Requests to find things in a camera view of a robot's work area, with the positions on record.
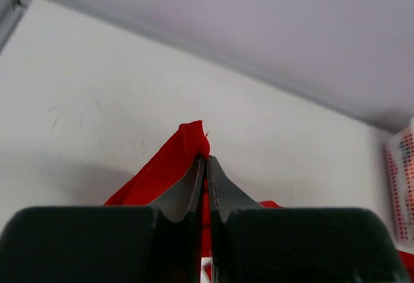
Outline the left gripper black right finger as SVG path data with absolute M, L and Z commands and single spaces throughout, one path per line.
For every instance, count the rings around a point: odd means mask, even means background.
M 214 282 L 407 282 L 381 219 L 361 208 L 266 208 L 206 163 Z

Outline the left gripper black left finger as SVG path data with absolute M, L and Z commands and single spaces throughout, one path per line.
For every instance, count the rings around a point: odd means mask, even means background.
M 145 206 L 29 207 L 1 233 L 2 282 L 198 282 L 205 161 Z

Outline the red polo shirt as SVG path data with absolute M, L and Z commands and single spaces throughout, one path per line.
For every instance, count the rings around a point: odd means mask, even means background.
M 202 120 L 181 123 L 145 166 L 104 205 L 147 205 L 179 181 L 199 154 L 207 158 L 209 153 L 210 144 Z M 202 264 L 201 273 L 204 276 L 207 271 L 206 275 L 212 282 L 212 229 L 206 179 L 203 185 L 201 260 L 204 262 L 210 259 L 210 264 Z M 413 282 L 413 254 L 403 251 L 398 253 Z

